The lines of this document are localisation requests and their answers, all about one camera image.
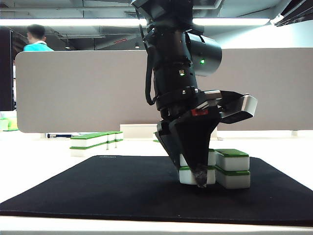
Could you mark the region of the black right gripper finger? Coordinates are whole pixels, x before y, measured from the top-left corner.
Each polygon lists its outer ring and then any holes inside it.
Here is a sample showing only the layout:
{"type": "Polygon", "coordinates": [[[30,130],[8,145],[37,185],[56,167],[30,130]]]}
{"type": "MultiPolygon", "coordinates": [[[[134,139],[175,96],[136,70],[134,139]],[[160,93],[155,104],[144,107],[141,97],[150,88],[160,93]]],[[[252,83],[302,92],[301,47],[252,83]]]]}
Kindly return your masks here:
{"type": "Polygon", "coordinates": [[[291,0],[286,8],[270,23],[274,26],[285,26],[313,19],[313,0],[291,0]]]}

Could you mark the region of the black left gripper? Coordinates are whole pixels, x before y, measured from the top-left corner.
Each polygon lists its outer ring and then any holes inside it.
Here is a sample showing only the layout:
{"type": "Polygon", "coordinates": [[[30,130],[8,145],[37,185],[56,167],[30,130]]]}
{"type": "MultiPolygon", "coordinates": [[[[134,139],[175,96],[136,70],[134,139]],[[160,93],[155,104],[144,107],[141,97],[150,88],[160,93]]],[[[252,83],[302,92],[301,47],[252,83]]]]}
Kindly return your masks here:
{"type": "Polygon", "coordinates": [[[158,93],[156,98],[156,107],[163,119],[157,123],[156,137],[177,169],[180,168],[180,154],[183,154],[200,188],[207,185],[210,136],[218,120],[179,117],[193,109],[216,106],[221,99],[221,91],[171,91],[158,93]]]}

